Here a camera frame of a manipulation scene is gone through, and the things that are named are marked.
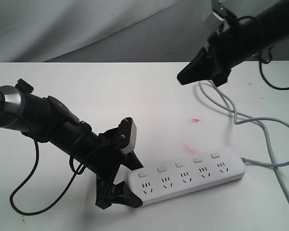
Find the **pink mark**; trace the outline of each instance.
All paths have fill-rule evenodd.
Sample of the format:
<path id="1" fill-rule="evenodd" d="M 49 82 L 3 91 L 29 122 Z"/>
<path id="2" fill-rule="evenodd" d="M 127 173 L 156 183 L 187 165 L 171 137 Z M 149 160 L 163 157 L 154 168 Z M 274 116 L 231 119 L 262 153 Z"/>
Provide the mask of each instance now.
<path id="1" fill-rule="evenodd" d="M 183 147 L 184 147 L 184 151 L 188 154 L 191 155 L 196 155 L 197 151 L 195 149 L 193 149 L 192 147 L 188 146 L 186 143 L 183 143 Z"/>
<path id="2" fill-rule="evenodd" d="M 197 122 L 199 122 L 200 121 L 200 119 L 190 119 L 190 122 L 191 123 L 197 123 Z"/>

